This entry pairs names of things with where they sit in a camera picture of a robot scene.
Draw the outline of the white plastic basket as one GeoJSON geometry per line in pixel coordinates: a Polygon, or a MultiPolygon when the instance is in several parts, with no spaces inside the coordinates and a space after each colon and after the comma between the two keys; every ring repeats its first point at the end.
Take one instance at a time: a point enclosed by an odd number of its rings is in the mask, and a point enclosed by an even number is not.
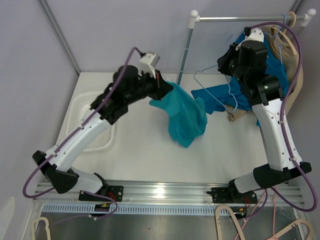
{"type": "MultiPolygon", "coordinates": [[[[66,136],[69,136],[76,128],[80,127],[92,114],[91,104],[100,94],[102,94],[101,91],[85,92],[79,94],[72,100],[67,119],[66,136]]],[[[83,151],[93,153],[105,151],[110,148],[115,137],[115,126],[115,124],[102,123],[96,113],[90,118],[90,121],[85,124],[83,136],[88,137],[91,141],[85,141],[87,146],[83,151]]]]}

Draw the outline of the blue t shirt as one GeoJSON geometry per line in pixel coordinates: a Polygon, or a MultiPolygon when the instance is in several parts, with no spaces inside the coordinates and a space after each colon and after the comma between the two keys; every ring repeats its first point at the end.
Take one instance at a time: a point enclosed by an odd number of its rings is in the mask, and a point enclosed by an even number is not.
{"type": "MultiPolygon", "coordinates": [[[[245,35],[235,42],[239,44],[245,39],[245,35]]],[[[248,40],[241,47],[244,60],[244,76],[238,80],[231,78],[231,92],[236,96],[240,110],[253,110],[258,106],[267,107],[271,104],[279,104],[278,113],[280,121],[285,117],[285,96],[288,92],[289,81],[285,73],[284,65],[274,56],[271,56],[270,48],[265,41],[248,40]]],[[[205,102],[205,110],[212,114],[215,111],[223,112],[225,109],[215,101],[207,92],[201,89],[192,90],[194,98],[201,98],[205,102]]],[[[234,100],[229,95],[220,99],[226,105],[235,106],[234,100]]]]}

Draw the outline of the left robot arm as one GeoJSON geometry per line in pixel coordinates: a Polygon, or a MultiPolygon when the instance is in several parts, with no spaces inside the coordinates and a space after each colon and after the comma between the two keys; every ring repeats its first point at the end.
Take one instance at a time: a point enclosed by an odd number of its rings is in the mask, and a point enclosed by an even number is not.
{"type": "Polygon", "coordinates": [[[46,152],[36,151],[32,156],[34,162],[57,193],[78,189],[89,192],[97,201],[105,199],[107,182],[97,173],[72,168],[73,162],[97,136],[129,111],[129,105],[146,97],[160,101],[173,89],[159,70],[149,73],[133,65],[120,67],[113,82],[91,103],[78,127],[57,146],[46,152]]]}

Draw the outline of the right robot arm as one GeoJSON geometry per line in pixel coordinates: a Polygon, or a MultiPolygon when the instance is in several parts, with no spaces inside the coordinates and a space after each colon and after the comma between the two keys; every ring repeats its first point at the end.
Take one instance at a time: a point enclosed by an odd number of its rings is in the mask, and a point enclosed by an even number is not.
{"type": "Polygon", "coordinates": [[[294,143],[290,131],[283,136],[281,128],[287,124],[286,116],[281,115],[283,89],[276,76],[266,74],[267,56],[263,42],[245,40],[232,43],[217,60],[218,71],[238,80],[240,91],[252,107],[260,124],[267,159],[267,164],[229,182],[227,196],[235,203],[247,192],[274,187],[312,170],[296,150],[287,148],[287,144],[293,147],[294,143]]]}

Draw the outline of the beige wooden hanger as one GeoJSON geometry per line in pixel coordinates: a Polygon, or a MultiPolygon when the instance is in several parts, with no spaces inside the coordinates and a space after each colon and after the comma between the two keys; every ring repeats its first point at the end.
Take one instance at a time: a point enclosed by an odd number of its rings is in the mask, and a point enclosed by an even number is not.
{"type": "Polygon", "coordinates": [[[299,54],[299,52],[296,50],[294,43],[289,38],[290,33],[287,31],[288,30],[286,30],[286,33],[283,33],[282,31],[280,32],[280,35],[281,35],[281,42],[280,43],[283,44],[283,48],[282,48],[282,57],[283,58],[289,58],[289,57],[293,57],[293,56],[296,56],[299,54]]]}

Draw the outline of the teal t shirt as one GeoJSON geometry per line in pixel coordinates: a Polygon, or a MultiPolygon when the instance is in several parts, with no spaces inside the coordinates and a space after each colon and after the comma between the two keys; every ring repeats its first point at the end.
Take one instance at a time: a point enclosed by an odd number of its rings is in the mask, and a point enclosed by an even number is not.
{"type": "Polygon", "coordinates": [[[171,83],[173,90],[161,100],[150,100],[149,105],[165,111],[168,115],[168,133],[174,142],[188,148],[202,136],[208,123],[205,102],[192,98],[182,87],[171,83]]]}

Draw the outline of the light blue wire hanger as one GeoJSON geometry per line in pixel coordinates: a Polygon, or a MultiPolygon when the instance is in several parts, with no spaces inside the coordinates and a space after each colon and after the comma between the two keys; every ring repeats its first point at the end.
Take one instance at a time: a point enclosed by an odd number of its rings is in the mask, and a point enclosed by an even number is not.
{"type": "Polygon", "coordinates": [[[213,65],[207,68],[204,68],[202,70],[197,70],[194,75],[193,75],[193,79],[203,88],[203,90],[205,92],[207,92],[215,101],[217,101],[221,106],[223,106],[223,108],[227,111],[227,112],[231,112],[234,113],[237,108],[238,108],[238,101],[237,98],[235,96],[234,93],[232,93],[232,88],[231,88],[231,78],[229,77],[225,77],[226,80],[226,84],[221,84],[221,85],[216,85],[216,86],[212,86],[212,87],[204,87],[199,80],[197,80],[196,76],[197,74],[202,74],[203,72],[210,70],[210,69],[214,69],[218,67],[218,65],[213,65]],[[228,95],[229,98],[232,98],[235,105],[232,106],[230,104],[225,104],[221,101],[221,98],[224,95],[228,95]]]}

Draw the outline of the right black mount plate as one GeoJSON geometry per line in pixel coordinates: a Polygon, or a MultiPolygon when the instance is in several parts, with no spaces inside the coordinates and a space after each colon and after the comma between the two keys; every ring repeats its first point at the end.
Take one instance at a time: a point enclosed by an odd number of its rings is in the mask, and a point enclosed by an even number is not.
{"type": "Polygon", "coordinates": [[[257,195],[254,191],[239,193],[232,187],[212,187],[206,192],[214,204],[256,204],[257,195]]]}

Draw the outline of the beige t shirt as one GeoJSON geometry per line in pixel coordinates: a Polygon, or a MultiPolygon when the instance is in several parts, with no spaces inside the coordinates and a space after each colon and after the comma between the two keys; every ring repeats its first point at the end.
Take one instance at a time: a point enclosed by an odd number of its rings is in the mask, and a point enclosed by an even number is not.
{"type": "MultiPolygon", "coordinates": [[[[262,26],[261,29],[264,32],[270,34],[270,27],[271,26],[272,25],[262,26]]],[[[266,36],[265,40],[267,40],[267,44],[270,47],[270,37],[266,36]]],[[[275,57],[271,47],[270,47],[270,51],[271,51],[271,57],[275,57]]],[[[289,85],[291,85],[293,82],[293,79],[294,79],[294,76],[295,76],[295,73],[296,73],[296,70],[298,67],[299,56],[300,55],[298,54],[295,56],[291,56],[289,58],[283,57],[284,70],[286,72],[286,76],[287,76],[289,85]]],[[[291,91],[290,96],[288,97],[288,100],[286,101],[286,104],[285,104],[285,113],[286,114],[289,113],[294,101],[296,100],[298,94],[300,93],[302,86],[303,86],[303,80],[304,80],[303,68],[301,67],[299,74],[298,74],[297,83],[296,83],[295,87],[293,87],[293,90],[291,91]]],[[[251,111],[251,110],[237,109],[234,113],[227,111],[227,113],[228,113],[227,118],[228,118],[229,122],[234,122],[234,121],[240,119],[241,117],[243,117],[248,111],[251,111]]]]}

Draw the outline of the clothes rack metal white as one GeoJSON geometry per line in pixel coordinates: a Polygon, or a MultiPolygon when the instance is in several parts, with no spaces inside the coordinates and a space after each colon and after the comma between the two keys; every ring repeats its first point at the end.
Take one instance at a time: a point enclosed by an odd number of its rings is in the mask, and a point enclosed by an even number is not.
{"type": "Polygon", "coordinates": [[[248,16],[204,16],[192,10],[176,83],[182,82],[183,74],[214,66],[217,59],[225,54],[229,45],[237,39],[246,26],[265,22],[280,22],[289,25],[296,20],[305,27],[315,14],[314,8],[296,16],[292,13],[261,15],[256,12],[248,16]]]}

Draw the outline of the black mount plate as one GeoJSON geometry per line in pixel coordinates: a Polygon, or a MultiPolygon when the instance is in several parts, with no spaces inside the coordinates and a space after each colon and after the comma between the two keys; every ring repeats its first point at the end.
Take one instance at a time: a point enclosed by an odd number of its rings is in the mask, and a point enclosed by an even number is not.
{"type": "Polygon", "coordinates": [[[96,195],[88,194],[84,191],[81,191],[78,195],[79,201],[86,201],[86,202],[102,202],[106,199],[103,197],[108,197],[113,199],[116,202],[122,202],[123,195],[124,195],[124,187],[121,185],[109,185],[103,186],[101,190],[99,190],[96,195]]]}
{"type": "Polygon", "coordinates": [[[212,187],[206,192],[214,204],[256,204],[257,195],[254,191],[239,193],[232,187],[212,187]]]}

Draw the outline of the left black mount plate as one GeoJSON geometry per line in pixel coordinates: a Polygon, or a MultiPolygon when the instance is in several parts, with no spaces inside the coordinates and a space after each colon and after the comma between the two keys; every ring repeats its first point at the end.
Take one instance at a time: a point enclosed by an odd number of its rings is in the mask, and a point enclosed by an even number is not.
{"type": "Polygon", "coordinates": [[[88,194],[84,191],[81,191],[78,195],[79,201],[86,201],[86,202],[102,202],[106,199],[103,197],[108,197],[113,199],[116,202],[122,202],[123,195],[124,195],[124,187],[121,185],[109,185],[103,186],[101,190],[99,190],[96,195],[88,194]]]}

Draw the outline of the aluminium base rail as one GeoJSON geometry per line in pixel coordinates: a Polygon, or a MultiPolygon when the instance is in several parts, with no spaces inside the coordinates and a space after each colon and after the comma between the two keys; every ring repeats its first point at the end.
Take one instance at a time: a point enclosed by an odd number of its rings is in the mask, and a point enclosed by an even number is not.
{"type": "Polygon", "coordinates": [[[211,188],[225,187],[223,184],[163,183],[139,181],[109,181],[111,186],[123,186],[122,202],[80,201],[78,190],[64,194],[48,192],[33,199],[43,204],[46,213],[77,213],[101,216],[114,211],[116,214],[212,216],[219,205],[228,205],[234,212],[238,209],[258,210],[267,207],[287,209],[287,205],[272,190],[257,190],[257,203],[213,203],[207,194],[211,188]]]}

